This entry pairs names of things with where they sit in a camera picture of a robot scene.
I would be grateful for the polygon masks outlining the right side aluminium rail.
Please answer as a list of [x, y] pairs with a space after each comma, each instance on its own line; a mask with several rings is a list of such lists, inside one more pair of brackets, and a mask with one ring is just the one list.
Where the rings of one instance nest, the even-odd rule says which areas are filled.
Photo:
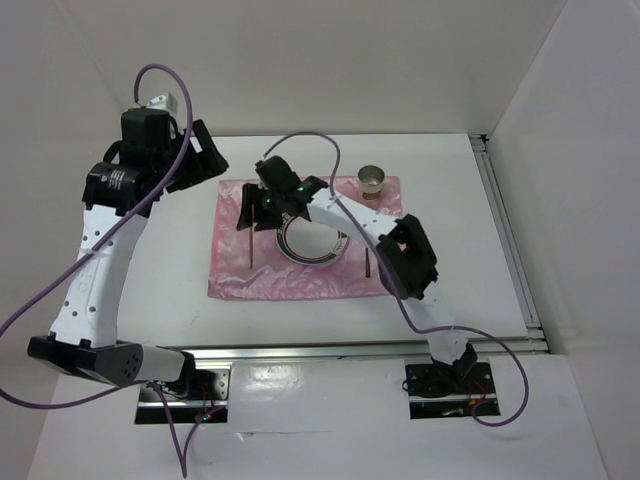
[[521, 256], [519, 255], [504, 199], [489, 156], [489, 138], [485, 134], [471, 134], [469, 141], [494, 217], [494, 223], [496, 224], [512, 283], [515, 287], [518, 303], [524, 317], [524, 324], [527, 329], [525, 341], [531, 344], [528, 351], [531, 353], [549, 353], [550, 349], [546, 335], [539, 320], [537, 308], [528, 279], [526, 278]]

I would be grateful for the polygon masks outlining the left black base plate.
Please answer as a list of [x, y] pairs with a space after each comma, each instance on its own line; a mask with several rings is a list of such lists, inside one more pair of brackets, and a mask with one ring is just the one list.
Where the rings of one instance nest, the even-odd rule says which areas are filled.
[[[226, 423], [231, 368], [216, 366], [198, 369], [194, 380], [186, 389], [159, 383], [171, 419], [177, 425], [191, 425], [197, 420], [205, 423]], [[166, 425], [164, 404], [159, 393], [151, 386], [140, 388], [134, 418], [136, 425]]]

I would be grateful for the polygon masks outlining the white plate with coloured rim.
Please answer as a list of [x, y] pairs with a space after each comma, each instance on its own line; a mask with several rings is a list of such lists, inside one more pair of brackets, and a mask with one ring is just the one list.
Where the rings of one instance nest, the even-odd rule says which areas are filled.
[[300, 217], [286, 218], [275, 240], [285, 258], [311, 267], [337, 260], [349, 243], [349, 237], [339, 230]]

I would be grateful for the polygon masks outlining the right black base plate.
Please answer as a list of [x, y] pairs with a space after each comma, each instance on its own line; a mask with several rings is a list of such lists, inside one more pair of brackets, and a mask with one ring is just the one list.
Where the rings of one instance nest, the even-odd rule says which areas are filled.
[[496, 387], [488, 362], [479, 362], [460, 386], [447, 386], [432, 364], [407, 364], [401, 388], [408, 395], [412, 420], [500, 415]]

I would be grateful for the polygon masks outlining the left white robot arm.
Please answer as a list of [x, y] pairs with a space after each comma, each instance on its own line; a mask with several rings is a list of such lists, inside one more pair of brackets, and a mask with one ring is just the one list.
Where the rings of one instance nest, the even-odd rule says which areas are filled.
[[152, 210], [134, 208], [147, 195], [158, 200], [217, 177], [228, 163], [202, 120], [179, 131], [167, 111], [135, 108], [122, 115], [121, 134], [86, 177], [78, 255], [87, 261], [73, 274], [48, 334], [31, 338], [27, 353], [71, 376], [117, 387], [156, 382], [184, 399], [201, 380], [191, 354], [117, 334], [129, 265]]

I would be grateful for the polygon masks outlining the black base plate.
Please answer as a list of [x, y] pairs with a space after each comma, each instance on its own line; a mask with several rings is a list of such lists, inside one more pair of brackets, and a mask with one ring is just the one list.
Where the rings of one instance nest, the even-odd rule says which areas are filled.
[[[177, 425], [191, 425], [197, 420], [205, 423], [226, 423], [231, 368], [216, 366], [198, 369], [194, 380], [186, 389], [159, 383], [171, 419]], [[159, 393], [151, 386], [140, 388], [134, 418], [136, 425], [166, 425], [164, 404]]]
[[488, 362], [479, 362], [460, 386], [447, 386], [432, 364], [407, 364], [401, 388], [408, 395], [412, 420], [500, 415], [496, 387]]

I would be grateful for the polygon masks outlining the aluminium rail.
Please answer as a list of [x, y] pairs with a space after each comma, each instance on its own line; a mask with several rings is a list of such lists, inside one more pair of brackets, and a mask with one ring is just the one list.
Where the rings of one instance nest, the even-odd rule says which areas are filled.
[[[517, 354], [547, 354], [550, 348], [541, 330], [534, 330], [526, 338], [506, 339], [503, 342]], [[506, 354], [498, 343], [474, 339], [471, 342], [479, 357]], [[218, 346], [182, 347], [201, 363], [233, 363], [236, 361], [320, 361], [364, 358], [429, 357], [426, 341], [340, 343], [321, 345], [283, 346]]]
[[524, 317], [524, 324], [527, 329], [525, 341], [531, 344], [528, 351], [531, 353], [549, 353], [550, 349], [546, 335], [539, 320], [537, 308], [528, 279], [526, 278], [521, 256], [519, 255], [504, 199], [489, 156], [489, 138], [485, 134], [471, 134], [469, 141], [494, 217], [494, 223], [496, 224], [512, 283], [515, 287], [518, 303]]

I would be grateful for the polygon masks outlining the small metal cup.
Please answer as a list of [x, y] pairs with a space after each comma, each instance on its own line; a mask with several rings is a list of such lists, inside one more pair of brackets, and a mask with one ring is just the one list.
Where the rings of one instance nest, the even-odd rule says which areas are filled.
[[361, 196], [364, 200], [375, 200], [382, 194], [385, 172], [375, 165], [364, 165], [357, 173], [357, 180]]

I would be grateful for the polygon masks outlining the front aluminium rail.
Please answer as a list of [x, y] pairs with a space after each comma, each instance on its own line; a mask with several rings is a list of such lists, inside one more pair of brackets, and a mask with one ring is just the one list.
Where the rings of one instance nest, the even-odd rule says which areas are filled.
[[[541, 330], [534, 330], [526, 338], [506, 339], [503, 342], [517, 354], [547, 354], [550, 348]], [[474, 339], [471, 342], [479, 357], [506, 354], [498, 343]], [[218, 346], [182, 347], [201, 363], [233, 363], [236, 361], [320, 361], [364, 358], [429, 357], [426, 341], [340, 343], [321, 345], [283, 346]]]

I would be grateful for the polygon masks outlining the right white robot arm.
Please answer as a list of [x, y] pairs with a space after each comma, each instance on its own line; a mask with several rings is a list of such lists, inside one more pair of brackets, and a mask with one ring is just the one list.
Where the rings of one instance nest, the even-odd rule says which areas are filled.
[[469, 383], [477, 354], [441, 298], [437, 257], [415, 216], [383, 214], [337, 192], [332, 182], [314, 176], [302, 180], [279, 156], [259, 161], [256, 173], [258, 183], [242, 186], [237, 230], [275, 230], [288, 216], [365, 244], [410, 329], [426, 337], [440, 387], [457, 392]]

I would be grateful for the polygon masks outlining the pink satin rose cloth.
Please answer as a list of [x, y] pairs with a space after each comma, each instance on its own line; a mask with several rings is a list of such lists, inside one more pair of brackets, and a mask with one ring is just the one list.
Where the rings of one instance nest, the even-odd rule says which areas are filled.
[[254, 268], [249, 268], [248, 231], [237, 231], [244, 180], [218, 184], [207, 294], [221, 300], [298, 301], [379, 297], [387, 294], [370, 253], [372, 276], [365, 277], [365, 246], [349, 239], [330, 264], [303, 266], [276, 245], [277, 230], [254, 233]]

